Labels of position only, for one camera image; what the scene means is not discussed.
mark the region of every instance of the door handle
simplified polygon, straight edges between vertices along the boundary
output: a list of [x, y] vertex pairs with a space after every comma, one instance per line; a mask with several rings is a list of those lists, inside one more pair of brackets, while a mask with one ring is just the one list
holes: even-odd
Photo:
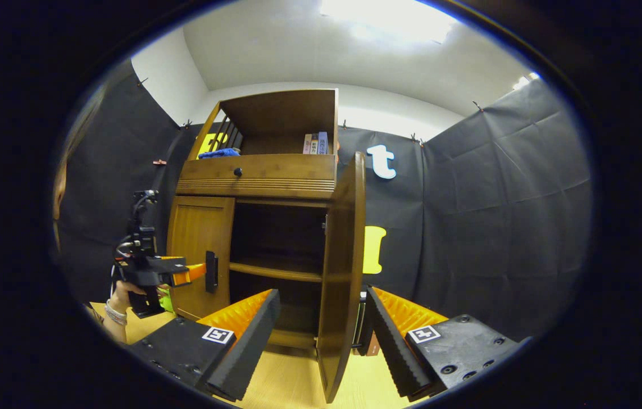
[[204, 274], [204, 290], [208, 293], [215, 293], [217, 289], [217, 256], [212, 251], [204, 254], [205, 266], [207, 272]]

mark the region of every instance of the orange gripper pad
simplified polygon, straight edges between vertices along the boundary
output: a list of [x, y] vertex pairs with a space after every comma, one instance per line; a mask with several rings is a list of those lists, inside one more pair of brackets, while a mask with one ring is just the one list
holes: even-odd
[[204, 264], [193, 264], [191, 266], [187, 266], [187, 268], [189, 269], [188, 272], [173, 274], [175, 285], [193, 282], [199, 277], [204, 276], [207, 272], [207, 267]]
[[250, 322], [255, 318], [258, 309], [263, 305], [268, 295], [272, 290], [266, 290], [245, 300], [238, 301], [235, 304], [229, 305], [220, 311], [205, 316], [205, 318], [198, 319], [197, 323], [209, 325], [210, 327], [229, 329], [235, 332], [235, 342], [242, 336], [245, 329], [250, 325]]
[[387, 293], [377, 287], [373, 287], [373, 290], [376, 291], [379, 300], [384, 305], [386, 312], [389, 313], [391, 321], [394, 321], [396, 329], [399, 330], [403, 339], [406, 338], [406, 333], [412, 329], [438, 324], [447, 320], [446, 316], [437, 314], [398, 295]]

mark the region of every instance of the green object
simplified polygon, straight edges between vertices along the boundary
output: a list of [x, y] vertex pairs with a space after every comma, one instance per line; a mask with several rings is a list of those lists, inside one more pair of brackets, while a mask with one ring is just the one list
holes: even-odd
[[170, 298], [170, 292], [163, 288], [157, 288], [157, 290], [162, 291], [167, 294], [160, 299], [160, 306], [165, 309], [165, 311], [170, 311], [170, 313], [175, 313], [175, 310], [172, 308], [172, 298]]

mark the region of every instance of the bracelet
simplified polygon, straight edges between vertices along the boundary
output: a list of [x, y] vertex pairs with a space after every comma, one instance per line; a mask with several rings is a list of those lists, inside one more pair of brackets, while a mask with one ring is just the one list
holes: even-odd
[[119, 324], [119, 325], [126, 325], [127, 324], [127, 314], [121, 314], [116, 312], [113, 308], [111, 308], [110, 305], [108, 305], [108, 301], [106, 300], [106, 305], [104, 306], [104, 309], [106, 309], [106, 316], [111, 318], [111, 321], [114, 321], [114, 323]]

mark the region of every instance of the open cabinet door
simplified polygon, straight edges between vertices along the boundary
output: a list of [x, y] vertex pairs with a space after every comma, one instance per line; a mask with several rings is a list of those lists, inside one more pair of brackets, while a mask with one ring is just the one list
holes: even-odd
[[354, 341], [364, 266], [365, 156], [357, 152], [331, 196], [316, 353], [326, 402], [336, 397]]
[[167, 255], [184, 257], [187, 264], [205, 262], [207, 251], [217, 257], [214, 292], [205, 290], [204, 278], [170, 289], [172, 308], [177, 314], [196, 321], [230, 305], [228, 274], [234, 215], [232, 197], [175, 197], [167, 234]]

